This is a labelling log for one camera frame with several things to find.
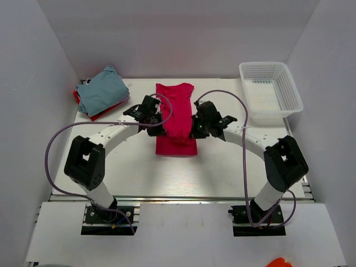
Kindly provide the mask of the magenta red t shirt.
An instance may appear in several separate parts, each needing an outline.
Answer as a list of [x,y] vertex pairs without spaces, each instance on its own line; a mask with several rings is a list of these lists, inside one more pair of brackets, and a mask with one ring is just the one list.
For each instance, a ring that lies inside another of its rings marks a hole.
[[196,140],[190,137],[192,128],[191,95],[194,85],[181,83],[179,85],[166,86],[156,84],[156,93],[164,95],[162,99],[163,119],[167,119],[170,109],[172,115],[164,123],[165,136],[156,138],[156,154],[160,156],[196,156]]

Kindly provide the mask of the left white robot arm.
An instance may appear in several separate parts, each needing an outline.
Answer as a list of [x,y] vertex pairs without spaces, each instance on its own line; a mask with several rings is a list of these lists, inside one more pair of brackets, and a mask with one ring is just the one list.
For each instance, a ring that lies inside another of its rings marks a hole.
[[150,137],[166,135],[160,104],[159,99],[146,95],[141,104],[124,111],[118,120],[105,123],[103,130],[89,137],[77,136],[71,143],[64,173],[84,190],[106,222],[113,221],[118,210],[103,181],[106,156],[140,132],[146,131]]

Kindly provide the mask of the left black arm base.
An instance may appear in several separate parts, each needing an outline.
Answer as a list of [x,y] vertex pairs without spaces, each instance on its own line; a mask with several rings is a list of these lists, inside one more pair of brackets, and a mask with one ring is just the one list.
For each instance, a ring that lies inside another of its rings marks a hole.
[[86,206],[81,227],[82,236],[134,236],[139,223],[139,213],[134,206],[118,206],[117,209],[125,214],[126,218],[120,212],[102,211],[98,208]]

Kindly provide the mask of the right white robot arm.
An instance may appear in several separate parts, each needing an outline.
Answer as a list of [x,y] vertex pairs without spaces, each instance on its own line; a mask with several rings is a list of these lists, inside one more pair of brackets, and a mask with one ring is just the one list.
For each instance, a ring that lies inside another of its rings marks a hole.
[[284,193],[309,172],[309,166],[295,138],[262,135],[252,128],[239,126],[236,118],[222,117],[211,101],[195,102],[197,113],[192,116],[190,136],[205,139],[209,136],[243,148],[260,157],[265,164],[267,182],[251,200],[252,217],[259,222],[271,215],[271,208]]

